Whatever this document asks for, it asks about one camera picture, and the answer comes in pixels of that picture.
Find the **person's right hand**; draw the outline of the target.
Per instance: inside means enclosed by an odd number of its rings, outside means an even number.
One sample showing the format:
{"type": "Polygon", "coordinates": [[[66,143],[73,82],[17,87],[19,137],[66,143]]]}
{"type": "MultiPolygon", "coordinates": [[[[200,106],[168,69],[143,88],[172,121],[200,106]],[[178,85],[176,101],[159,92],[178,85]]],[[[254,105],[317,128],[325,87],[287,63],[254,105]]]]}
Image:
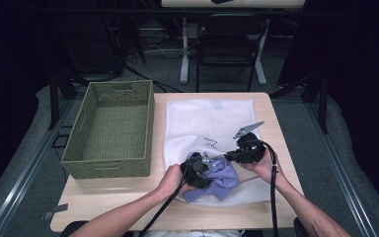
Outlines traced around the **person's right hand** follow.
{"type": "Polygon", "coordinates": [[[265,151],[263,159],[260,162],[252,164],[243,164],[242,167],[256,173],[267,183],[271,182],[272,168],[275,167],[275,185],[277,187],[282,187],[287,184],[287,179],[284,176],[282,170],[279,168],[279,162],[276,162],[276,165],[273,166],[271,155],[268,150],[265,151]]]}

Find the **white mesh laundry bag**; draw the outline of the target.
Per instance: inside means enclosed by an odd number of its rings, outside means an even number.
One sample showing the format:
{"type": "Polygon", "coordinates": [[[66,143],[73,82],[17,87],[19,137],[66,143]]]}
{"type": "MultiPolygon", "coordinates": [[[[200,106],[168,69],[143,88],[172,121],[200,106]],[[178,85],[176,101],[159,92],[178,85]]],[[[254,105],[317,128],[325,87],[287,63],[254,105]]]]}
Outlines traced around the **white mesh laundry bag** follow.
{"type": "MultiPolygon", "coordinates": [[[[251,100],[170,100],[166,107],[164,166],[181,164],[193,152],[206,153],[210,159],[224,156],[237,148],[237,140],[233,138],[236,132],[256,122],[251,100]]],[[[231,194],[223,201],[202,197],[190,204],[236,206],[270,200],[268,183],[231,163],[240,181],[231,194]]],[[[184,194],[177,199],[186,202],[184,194]]]]}

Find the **person's white shirt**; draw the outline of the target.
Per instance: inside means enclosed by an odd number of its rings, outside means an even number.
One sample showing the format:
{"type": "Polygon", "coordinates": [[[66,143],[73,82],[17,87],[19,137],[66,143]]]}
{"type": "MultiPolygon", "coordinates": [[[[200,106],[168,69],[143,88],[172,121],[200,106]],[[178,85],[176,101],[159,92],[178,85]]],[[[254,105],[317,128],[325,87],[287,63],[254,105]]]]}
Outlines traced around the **person's white shirt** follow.
{"type": "Polygon", "coordinates": [[[240,230],[150,231],[144,237],[243,237],[244,234],[240,230]]]}

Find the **black floor bracket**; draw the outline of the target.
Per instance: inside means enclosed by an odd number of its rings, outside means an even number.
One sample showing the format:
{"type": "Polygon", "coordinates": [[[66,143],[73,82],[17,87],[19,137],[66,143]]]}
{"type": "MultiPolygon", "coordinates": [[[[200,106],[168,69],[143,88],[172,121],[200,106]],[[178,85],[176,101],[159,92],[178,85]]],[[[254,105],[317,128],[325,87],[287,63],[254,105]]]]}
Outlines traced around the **black floor bracket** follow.
{"type": "Polygon", "coordinates": [[[57,131],[55,138],[52,140],[51,148],[65,148],[70,137],[72,125],[63,125],[59,131],[57,131]]]}

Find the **white desk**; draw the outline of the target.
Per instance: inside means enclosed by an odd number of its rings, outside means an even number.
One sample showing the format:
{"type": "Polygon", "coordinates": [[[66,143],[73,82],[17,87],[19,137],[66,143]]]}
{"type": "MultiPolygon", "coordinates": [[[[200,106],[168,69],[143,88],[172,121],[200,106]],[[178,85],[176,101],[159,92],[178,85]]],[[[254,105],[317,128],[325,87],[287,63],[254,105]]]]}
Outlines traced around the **white desk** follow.
{"type": "MultiPolygon", "coordinates": [[[[249,8],[257,9],[302,9],[306,0],[225,0],[223,3],[214,3],[212,0],[162,0],[162,7],[170,9],[242,9],[248,10],[249,8]]],[[[188,22],[187,17],[183,17],[182,23],[182,37],[183,37],[183,61],[181,68],[182,84],[187,84],[189,81],[189,69],[190,69],[190,54],[189,54],[189,42],[188,42],[188,22]]],[[[260,54],[257,59],[261,58],[262,49],[264,47],[265,39],[262,39],[260,44],[260,54]]],[[[262,68],[261,60],[257,62],[255,66],[258,74],[258,81],[260,85],[266,84],[264,71],[262,68]]]]}

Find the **black metal stand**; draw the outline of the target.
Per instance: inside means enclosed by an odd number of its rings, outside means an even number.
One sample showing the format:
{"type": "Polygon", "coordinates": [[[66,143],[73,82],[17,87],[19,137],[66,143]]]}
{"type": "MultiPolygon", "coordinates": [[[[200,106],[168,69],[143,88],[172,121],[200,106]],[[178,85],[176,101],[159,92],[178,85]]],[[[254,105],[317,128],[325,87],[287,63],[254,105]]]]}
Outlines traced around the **black metal stand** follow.
{"type": "Polygon", "coordinates": [[[73,100],[77,97],[77,91],[73,86],[72,76],[64,70],[54,71],[49,80],[50,92],[50,125],[52,130],[59,121],[59,95],[61,93],[65,99],[73,100]]]}
{"type": "Polygon", "coordinates": [[[301,100],[304,103],[314,103],[316,98],[319,98],[318,125],[324,133],[327,133],[329,80],[324,72],[313,72],[299,81],[283,86],[281,89],[271,93],[269,96],[272,99],[279,98],[301,85],[305,85],[305,89],[301,95],[301,100]]]}

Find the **grey tape strip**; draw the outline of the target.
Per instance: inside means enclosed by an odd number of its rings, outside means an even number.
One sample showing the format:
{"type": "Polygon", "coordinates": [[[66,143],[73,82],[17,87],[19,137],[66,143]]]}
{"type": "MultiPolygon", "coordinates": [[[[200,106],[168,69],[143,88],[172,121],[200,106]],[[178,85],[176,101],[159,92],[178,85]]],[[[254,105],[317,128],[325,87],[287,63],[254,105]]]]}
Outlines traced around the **grey tape strip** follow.
{"type": "Polygon", "coordinates": [[[55,213],[58,213],[58,212],[61,212],[61,211],[65,211],[67,209],[68,209],[68,203],[58,205],[58,206],[54,207],[51,211],[44,212],[43,215],[42,215],[42,219],[43,220],[50,219],[50,218],[52,218],[52,216],[55,213]]]}

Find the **black chair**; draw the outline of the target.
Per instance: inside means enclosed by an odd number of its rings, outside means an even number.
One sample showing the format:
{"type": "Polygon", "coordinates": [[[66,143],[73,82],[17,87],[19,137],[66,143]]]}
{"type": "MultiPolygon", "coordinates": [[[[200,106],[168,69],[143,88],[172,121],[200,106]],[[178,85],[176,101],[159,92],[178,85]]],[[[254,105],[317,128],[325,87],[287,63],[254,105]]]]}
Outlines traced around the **black chair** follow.
{"type": "Polygon", "coordinates": [[[199,91],[200,67],[250,68],[250,92],[261,40],[267,20],[255,14],[213,14],[197,25],[196,80],[199,91]]]}

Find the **purple cloth garment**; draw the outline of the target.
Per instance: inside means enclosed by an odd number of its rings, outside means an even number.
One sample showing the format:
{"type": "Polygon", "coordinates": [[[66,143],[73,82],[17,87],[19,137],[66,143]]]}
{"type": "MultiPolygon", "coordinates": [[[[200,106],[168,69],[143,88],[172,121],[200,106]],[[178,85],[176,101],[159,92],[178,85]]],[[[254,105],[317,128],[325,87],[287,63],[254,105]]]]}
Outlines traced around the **purple cloth garment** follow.
{"type": "Polygon", "coordinates": [[[223,201],[240,184],[236,170],[224,156],[211,160],[214,167],[204,173],[211,180],[210,185],[203,189],[194,188],[194,190],[185,192],[186,202],[195,202],[203,197],[214,197],[223,201]]]}

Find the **metal floor rail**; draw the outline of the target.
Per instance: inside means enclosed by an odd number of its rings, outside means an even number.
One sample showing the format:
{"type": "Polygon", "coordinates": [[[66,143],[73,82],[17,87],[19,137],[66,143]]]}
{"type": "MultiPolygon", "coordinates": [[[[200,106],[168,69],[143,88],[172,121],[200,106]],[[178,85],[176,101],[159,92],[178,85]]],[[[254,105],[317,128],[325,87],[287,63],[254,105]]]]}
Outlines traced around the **metal floor rail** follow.
{"type": "Polygon", "coordinates": [[[347,203],[355,223],[363,237],[378,237],[367,212],[364,209],[362,201],[355,191],[352,182],[346,173],[346,170],[341,162],[341,158],[331,141],[330,136],[323,131],[318,122],[318,110],[311,103],[304,104],[309,117],[312,119],[312,124],[318,131],[319,136],[325,144],[326,150],[329,153],[330,167],[334,172],[337,182],[341,188],[342,195],[347,203]]]}
{"type": "Polygon", "coordinates": [[[63,125],[72,125],[79,103],[61,104],[60,119],[49,130],[50,105],[38,104],[33,123],[0,179],[0,237],[58,237],[52,218],[42,215],[60,205],[67,174],[60,164],[64,148],[51,148],[63,125]]]}

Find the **person's left hand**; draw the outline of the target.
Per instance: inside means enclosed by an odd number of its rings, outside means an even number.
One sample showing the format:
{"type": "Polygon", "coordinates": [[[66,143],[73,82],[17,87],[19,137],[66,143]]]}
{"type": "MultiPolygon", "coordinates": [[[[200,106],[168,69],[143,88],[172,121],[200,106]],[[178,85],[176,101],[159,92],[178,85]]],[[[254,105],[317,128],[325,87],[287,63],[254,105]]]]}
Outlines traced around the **person's left hand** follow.
{"type": "Polygon", "coordinates": [[[167,200],[180,186],[182,177],[183,175],[179,164],[170,166],[158,187],[155,189],[158,200],[167,200]]]}

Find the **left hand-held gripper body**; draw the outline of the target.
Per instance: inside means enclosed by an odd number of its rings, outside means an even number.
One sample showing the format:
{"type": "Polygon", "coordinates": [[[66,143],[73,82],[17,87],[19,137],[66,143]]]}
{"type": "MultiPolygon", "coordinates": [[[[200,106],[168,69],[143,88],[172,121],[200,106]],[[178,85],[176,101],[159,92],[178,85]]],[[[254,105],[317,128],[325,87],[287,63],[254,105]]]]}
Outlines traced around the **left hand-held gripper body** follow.
{"type": "Polygon", "coordinates": [[[210,185],[211,180],[204,173],[214,167],[213,161],[206,153],[193,152],[180,165],[185,182],[195,188],[203,189],[210,185]]]}

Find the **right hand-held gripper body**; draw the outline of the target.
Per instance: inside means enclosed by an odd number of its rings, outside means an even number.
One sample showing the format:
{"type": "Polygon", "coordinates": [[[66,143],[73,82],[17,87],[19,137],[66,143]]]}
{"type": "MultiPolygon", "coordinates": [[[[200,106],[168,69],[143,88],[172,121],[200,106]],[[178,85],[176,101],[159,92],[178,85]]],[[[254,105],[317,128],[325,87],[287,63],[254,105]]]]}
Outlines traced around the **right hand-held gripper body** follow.
{"type": "Polygon", "coordinates": [[[265,153],[264,143],[254,134],[254,130],[263,124],[263,121],[259,121],[243,126],[233,136],[237,140],[238,146],[235,151],[241,153],[237,158],[243,160],[242,164],[258,163],[263,159],[265,153]]]}

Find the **green woven basket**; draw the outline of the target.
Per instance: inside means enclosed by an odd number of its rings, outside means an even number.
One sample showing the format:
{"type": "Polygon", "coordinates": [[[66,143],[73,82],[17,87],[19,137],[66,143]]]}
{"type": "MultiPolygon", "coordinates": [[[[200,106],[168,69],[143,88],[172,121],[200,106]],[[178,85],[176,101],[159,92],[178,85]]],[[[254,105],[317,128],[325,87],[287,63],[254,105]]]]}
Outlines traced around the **green woven basket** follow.
{"type": "Polygon", "coordinates": [[[149,176],[154,107],[150,80],[91,83],[61,164],[75,179],[149,176]]]}

